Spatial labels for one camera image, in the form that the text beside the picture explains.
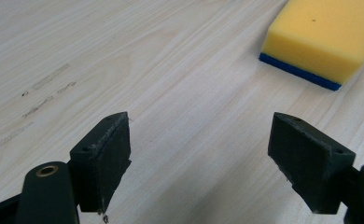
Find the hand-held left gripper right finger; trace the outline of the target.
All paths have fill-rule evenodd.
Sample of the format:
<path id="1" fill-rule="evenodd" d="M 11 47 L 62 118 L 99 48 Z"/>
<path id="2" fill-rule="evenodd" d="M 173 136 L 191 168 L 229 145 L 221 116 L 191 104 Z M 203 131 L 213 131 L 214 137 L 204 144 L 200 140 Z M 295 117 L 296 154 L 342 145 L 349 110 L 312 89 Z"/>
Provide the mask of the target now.
<path id="1" fill-rule="evenodd" d="M 306 121 L 276 112 L 268 155 L 316 214 L 335 214 L 342 201 L 336 176 L 356 154 Z"/>

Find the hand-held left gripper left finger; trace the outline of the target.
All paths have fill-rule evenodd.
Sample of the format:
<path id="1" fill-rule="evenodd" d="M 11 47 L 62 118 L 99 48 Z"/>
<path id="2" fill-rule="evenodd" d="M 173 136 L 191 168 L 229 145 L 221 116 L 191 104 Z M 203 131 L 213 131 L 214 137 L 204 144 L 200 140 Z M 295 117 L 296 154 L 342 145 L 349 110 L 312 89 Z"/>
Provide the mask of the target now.
<path id="1" fill-rule="evenodd" d="M 70 151 L 77 204 L 82 212 L 104 214 L 131 164 L 127 112 L 102 119 Z"/>

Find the yellow sponge with blue base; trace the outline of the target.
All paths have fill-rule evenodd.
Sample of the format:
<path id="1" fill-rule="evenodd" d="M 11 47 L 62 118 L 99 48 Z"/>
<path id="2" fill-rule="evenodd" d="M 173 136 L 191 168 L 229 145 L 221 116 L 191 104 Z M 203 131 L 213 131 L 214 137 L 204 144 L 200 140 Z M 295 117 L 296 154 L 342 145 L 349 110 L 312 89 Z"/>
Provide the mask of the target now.
<path id="1" fill-rule="evenodd" d="M 259 59 L 338 90 L 364 64 L 364 0 L 288 0 Z"/>

